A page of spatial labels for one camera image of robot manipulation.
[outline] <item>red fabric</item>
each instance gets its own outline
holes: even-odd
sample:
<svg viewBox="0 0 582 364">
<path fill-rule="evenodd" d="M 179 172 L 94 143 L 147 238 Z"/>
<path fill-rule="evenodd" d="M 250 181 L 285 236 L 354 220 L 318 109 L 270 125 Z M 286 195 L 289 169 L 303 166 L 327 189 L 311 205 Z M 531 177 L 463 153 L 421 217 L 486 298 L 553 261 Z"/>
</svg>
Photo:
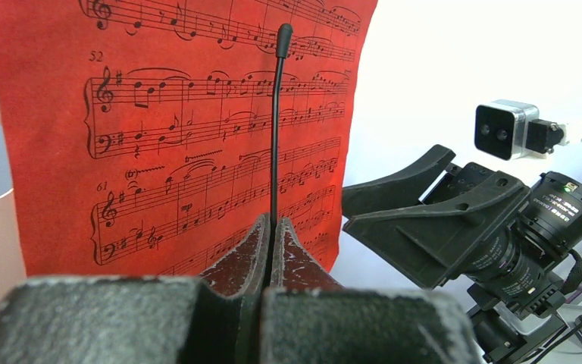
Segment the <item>red fabric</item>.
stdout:
<svg viewBox="0 0 582 364">
<path fill-rule="evenodd" d="M 330 268 L 375 1 L 0 0 L 0 105 L 28 275 L 194 275 L 269 208 Z"/>
</svg>

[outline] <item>treble clef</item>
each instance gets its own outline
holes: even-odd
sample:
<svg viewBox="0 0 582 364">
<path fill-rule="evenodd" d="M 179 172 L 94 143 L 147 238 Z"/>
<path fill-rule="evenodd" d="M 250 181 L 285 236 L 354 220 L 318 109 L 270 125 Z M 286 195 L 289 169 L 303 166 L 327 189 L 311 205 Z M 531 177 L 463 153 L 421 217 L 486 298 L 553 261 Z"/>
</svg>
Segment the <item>treble clef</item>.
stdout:
<svg viewBox="0 0 582 364">
<path fill-rule="evenodd" d="M 111 109 L 111 102 L 114 98 L 114 94 L 112 91 L 108 89 L 108 84 L 110 83 L 111 75 L 108 66 L 104 67 L 104 77 L 102 83 L 97 87 L 97 100 L 99 100 L 102 104 L 102 111 L 109 112 Z"/>
<path fill-rule="evenodd" d="M 99 18 L 97 27 L 101 30 L 108 28 L 108 18 L 112 15 L 110 6 L 106 4 L 105 0 L 95 0 L 92 2 L 92 11 Z"/>
<path fill-rule="evenodd" d="M 114 207 L 111 207 L 113 202 L 114 193 L 111 191 L 108 193 L 108 201 L 106 202 L 106 206 L 104 206 L 102 210 L 102 218 L 106 220 L 107 227 L 114 225 L 114 218 L 117 216 L 117 210 Z"/>
</svg>

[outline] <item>thin black rod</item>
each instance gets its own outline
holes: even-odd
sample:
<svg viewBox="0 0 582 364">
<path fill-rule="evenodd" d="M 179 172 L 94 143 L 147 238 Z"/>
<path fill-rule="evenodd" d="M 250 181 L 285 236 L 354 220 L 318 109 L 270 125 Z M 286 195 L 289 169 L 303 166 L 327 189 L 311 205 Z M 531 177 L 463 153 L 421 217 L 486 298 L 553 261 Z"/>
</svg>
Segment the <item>thin black rod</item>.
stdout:
<svg viewBox="0 0 582 364">
<path fill-rule="evenodd" d="M 278 129 L 280 124 L 280 83 L 282 81 L 282 69 L 284 58 L 278 58 L 275 66 L 275 79 L 273 83 L 273 103 L 271 111 L 271 231 L 277 227 L 277 148 Z"/>
</svg>

